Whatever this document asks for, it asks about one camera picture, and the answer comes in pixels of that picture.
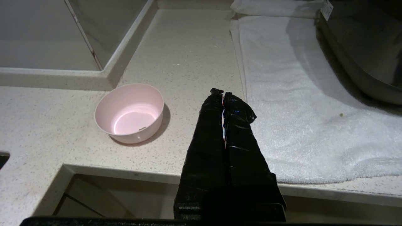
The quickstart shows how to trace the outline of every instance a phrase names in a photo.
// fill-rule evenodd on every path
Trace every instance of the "sink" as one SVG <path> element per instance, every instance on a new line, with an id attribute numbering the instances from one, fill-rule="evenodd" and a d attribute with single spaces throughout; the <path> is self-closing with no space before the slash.
<path id="1" fill-rule="evenodd" d="M 9 153 L 0 152 L 0 170 L 1 168 L 3 168 L 4 164 L 7 162 L 9 158 L 10 158 Z"/>

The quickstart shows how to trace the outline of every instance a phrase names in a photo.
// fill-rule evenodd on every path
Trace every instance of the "speckled countertop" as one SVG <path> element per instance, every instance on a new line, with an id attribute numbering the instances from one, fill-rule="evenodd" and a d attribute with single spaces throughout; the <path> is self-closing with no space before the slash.
<path id="1" fill-rule="evenodd" d="M 10 153 L 0 170 L 0 225 L 19 225 L 46 194 L 57 202 L 63 190 L 49 187 L 63 166 L 71 173 L 143 173 L 177 183 L 209 90 L 243 96 L 231 17 L 224 10 L 157 12 L 119 84 L 151 84 L 164 96 L 161 130 L 141 144 L 119 145 L 97 128 L 93 112 L 106 92 L 0 87 L 0 152 Z M 396 176 L 280 188 L 286 195 L 402 206 Z"/>

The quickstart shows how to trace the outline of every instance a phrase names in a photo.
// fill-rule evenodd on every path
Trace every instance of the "bowl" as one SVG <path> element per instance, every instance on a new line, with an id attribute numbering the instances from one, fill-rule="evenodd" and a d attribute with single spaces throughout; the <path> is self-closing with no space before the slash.
<path id="1" fill-rule="evenodd" d="M 98 127 L 113 139 L 142 142 L 159 129 L 163 118 L 163 97 L 153 86 L 128 84 L 104 96 L 95 110 Z"/>

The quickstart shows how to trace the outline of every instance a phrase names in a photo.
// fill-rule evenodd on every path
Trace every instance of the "bowl rim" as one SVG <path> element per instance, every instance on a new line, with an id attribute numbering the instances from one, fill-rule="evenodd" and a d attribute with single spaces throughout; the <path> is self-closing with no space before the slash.
<path id="1" fill-rule="evenodd" d="M 96 121 L 96 111 L 98 110 L 99 104 L 103 101 L 103 99 L 104 99 L 107 95 L 109 95 L 109 94 L 112 93 L 113 91 L 118 90 L 118 89 L 120 89 L 120 88 L 123 88 L 123 87 L 125 87 L 125 86 L 131 86 L 131 85 L 146 85 L 146 86 L 150 86 L 150 87 L 154 88 L 154 89 L 160 94 L 160 97 L 162 98 L 162 103 L 163 103 L 163 105 L 162 105 L 162 111 L 158 114 L 158 117 L 157 117 L 149 126 L 147 126 L 147 127 L 146 127 L 145 129 L 143 129 L 143 130 L 140 130 L 140 131 L 137 131 L 137 132 L 134 132 L 134 133 L 128 133 L 128 134 L 113 134 L 113 133 L 109 133 L 109 132 L 105 131 L 104 129 L 102 129 L 102 128 L 99 126 L 98 122 Z M 113 136 L 127 136 L 127 135 L 133 135 L 133 134 L 140 133 L 140 132 L 146 130 L 147 128 L 151 127 L 151 126 L 158 120 L 158 118 L 163 114 L 163 110 L 164 110 L 164 109 L 165 109 L 165 100 L 163 99 L 162 93 L 161 93 L 156 87 L 151 86 L 151 85 L 149 85 L 149 84 L 145 84 L 145 83 L 130 83 L 130 84 L 122 85 L 122 86 L 119 86 L 119 87 L 116 87 L 116 88 L 112 89 L 111 91 L 109 91 L 109 93 L 107 93 L 106 95 L 104 95 L 104 96 L 100 99 L 100 101 L 97 103 L 96 108 L 95 108 L 95 111 L 94 111 L 94 120 L 95 120 L 95 123 L 96 123 L 96 125 L 98 126 L 98 128 L 99 128 L 100 130 L 102 130 L 103 132 L 109 134 L 109 135 L 113 135 Z"/>

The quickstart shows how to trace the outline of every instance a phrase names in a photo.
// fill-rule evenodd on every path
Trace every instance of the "countertop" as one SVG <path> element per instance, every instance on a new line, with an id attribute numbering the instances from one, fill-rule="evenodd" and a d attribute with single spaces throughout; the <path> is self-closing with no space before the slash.
<path id="1" fill-rule="evenodd" d="M 97 128 L 93 114 L 106 92 L 0 87 L 0 152 L 10 153 L 0 170 L 0 225 L 19 225 L 45 195 L 57 202 L 62 187 L 50 185 L 63 167 L 70 173 L 178 183 L 209 90 L 243 97 L 231 17 L 225 10 L 156 13 L 119 83 L 151 84 L 164 96 L 162 127 L 140 144 L 117 144 Z M 398 176 L 279 186 L 285 195 L 402 207 Z"/>

